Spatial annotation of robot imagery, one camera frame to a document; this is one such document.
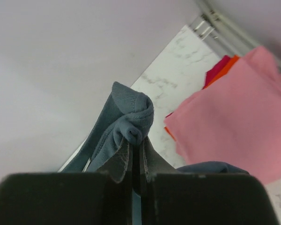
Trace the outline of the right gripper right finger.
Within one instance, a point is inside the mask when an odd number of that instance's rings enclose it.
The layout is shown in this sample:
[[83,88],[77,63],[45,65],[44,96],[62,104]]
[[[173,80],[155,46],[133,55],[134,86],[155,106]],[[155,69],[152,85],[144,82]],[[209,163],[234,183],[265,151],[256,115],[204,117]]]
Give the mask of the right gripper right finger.
[[155,151],[148,137],[141,143],[139,155],[141,220],[143,225],[149,225],[149,219],[154,215],[151,212],[154,204],[150,199],[152,191],[149,188],[149,183],[156,174],[177,174],[179,171]]

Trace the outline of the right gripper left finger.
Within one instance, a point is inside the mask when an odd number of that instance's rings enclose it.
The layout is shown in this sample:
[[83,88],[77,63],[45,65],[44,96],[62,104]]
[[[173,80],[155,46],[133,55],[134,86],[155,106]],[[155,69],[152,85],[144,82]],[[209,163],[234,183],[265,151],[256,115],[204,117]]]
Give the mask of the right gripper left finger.
[[97,171],[106,175],[101,224],[132,224],[132,145],[122,139],[120,147]]

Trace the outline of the grey-blue t shirt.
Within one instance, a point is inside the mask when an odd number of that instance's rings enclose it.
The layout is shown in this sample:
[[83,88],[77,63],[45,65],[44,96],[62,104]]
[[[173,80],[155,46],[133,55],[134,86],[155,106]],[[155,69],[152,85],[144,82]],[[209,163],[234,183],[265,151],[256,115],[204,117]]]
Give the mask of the grey-blue t shirt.
[[[147,95],[114,82],[111,93],[85,143],[61,172],[95,172],[121,147],[123,138],[138,147],[148,136],[153,120],[154,106]],[[187,165],[175,171],[249,174],[243,169],[219,161]],[[133,225],[145,225],[148,221],[145,219],[145,206],[136,190],[132,200]]]

